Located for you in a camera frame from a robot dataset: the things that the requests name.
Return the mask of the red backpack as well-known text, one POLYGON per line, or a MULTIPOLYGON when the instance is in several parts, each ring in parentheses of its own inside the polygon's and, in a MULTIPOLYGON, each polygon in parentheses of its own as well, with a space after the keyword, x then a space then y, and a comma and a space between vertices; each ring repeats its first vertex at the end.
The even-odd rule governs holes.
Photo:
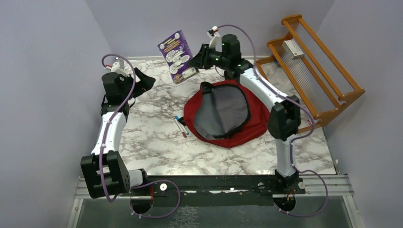
POLYGON ((201 141, 233 148, 265 134, 269 115, 250 90, 235 80, 224 80, 202 82, 179 122, 201 141))

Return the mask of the purple cover book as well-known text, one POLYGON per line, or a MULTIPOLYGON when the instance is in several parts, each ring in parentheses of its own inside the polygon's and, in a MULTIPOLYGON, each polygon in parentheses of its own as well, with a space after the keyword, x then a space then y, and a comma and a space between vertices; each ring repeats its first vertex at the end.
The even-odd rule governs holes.
POLYGON ((182 30, 171 34, 157 47, 168 65, 169 75, 175 84, 180 84, 199 73, 198 69, 189 65, 193 54, 182 30))

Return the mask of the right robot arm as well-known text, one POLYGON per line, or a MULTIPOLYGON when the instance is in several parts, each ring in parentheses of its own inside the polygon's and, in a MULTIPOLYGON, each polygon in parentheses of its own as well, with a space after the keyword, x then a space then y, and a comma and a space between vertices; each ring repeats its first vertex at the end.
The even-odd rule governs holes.
POLYGON ((218 67, 228 79, 234 79, 251 91, 269 110, 268 132, 276 140, 277 167, 274 187, 280 193, 293 188, 299 178, 295 167, 294 141, 298 139, 303 107, 299 99, 278 90, 260 73, 256 64, 244 59, 236 35, 220 36, 218 28, 208 31, 209 43, 203 43, 199 52, 189 61, 197 69, 218 67))

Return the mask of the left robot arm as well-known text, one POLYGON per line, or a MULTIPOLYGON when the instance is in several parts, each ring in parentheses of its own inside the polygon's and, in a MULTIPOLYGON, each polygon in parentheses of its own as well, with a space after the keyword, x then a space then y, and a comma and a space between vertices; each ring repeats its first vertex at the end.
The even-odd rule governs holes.
POLYGON ((106 70, 108 73, 101 78, 105 90, 101 104, 102 126, 92 152, 82 157, 80 162, 88 193, 93 199, 109 196, 113 200, 132 188, 136 194, 144 195, 149 190, 145 171, 139 169, 129 172, 120 156, 119 147, 132 107, 128 101, 152 89, 155 78, 138 68, 134 68, 133 76, 125 70, 122 59, 106 65, 106 70))

